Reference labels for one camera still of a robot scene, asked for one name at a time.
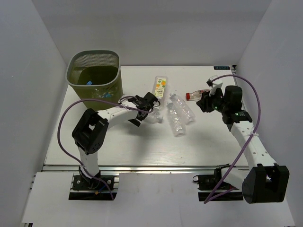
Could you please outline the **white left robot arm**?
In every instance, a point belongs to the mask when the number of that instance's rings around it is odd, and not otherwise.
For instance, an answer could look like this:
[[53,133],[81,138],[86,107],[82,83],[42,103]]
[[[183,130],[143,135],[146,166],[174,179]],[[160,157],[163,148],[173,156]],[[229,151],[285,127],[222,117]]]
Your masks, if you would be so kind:
[[115,125],[129,121],[139,127],[159,103],[158,98],[148,92],[144,97],[124,96],[117,104],[102,111],[87,109],[72,132],[82,162],[79,173],[85,185],[94,189],[100,183],[98,150],[104,143],[107,130]]

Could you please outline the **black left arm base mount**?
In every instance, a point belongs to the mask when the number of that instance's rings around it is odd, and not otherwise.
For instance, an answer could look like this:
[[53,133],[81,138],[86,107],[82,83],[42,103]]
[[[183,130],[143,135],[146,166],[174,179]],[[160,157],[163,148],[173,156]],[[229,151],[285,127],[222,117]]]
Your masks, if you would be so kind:
[[74,174],[69,192],[69,200],[112,201],[112,197],[115,199],[118,190],[119,176],[101,175],[100,178],[108,184],[111,192],[103,182],[92,179],[91,183],[88,183],[80,174]]

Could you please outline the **red cap clear bottle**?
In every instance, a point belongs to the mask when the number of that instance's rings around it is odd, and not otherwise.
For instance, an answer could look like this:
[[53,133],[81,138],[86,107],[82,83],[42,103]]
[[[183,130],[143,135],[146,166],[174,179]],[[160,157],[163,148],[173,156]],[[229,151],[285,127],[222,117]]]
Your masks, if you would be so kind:
[[186,93],[185,95],[185,98],[187,101],[199,101],[202,97],[202,94],[204,92],[209,92],[210,90],[209,89],[200,89],[200,90],[197,90],[197,91],[194,91],[192,93]]

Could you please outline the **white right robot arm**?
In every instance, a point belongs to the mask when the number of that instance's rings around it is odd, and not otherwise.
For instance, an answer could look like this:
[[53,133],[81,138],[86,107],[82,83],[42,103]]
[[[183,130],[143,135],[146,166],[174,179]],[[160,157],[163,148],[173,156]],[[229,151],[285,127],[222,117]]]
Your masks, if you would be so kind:
[[220,165],[213,175],[200,178],[202,190],[217,190],[228,185],[242,192],[249,203],[283,202],[287,189],[289,170],[279,165],[266,151],[248,112],[242,108],[242,89],[227,86],[205,91],[196,103],[204,113],[218,111],[230,133],[236,138],[245,156],[249,173],[239,170],[234,165]]

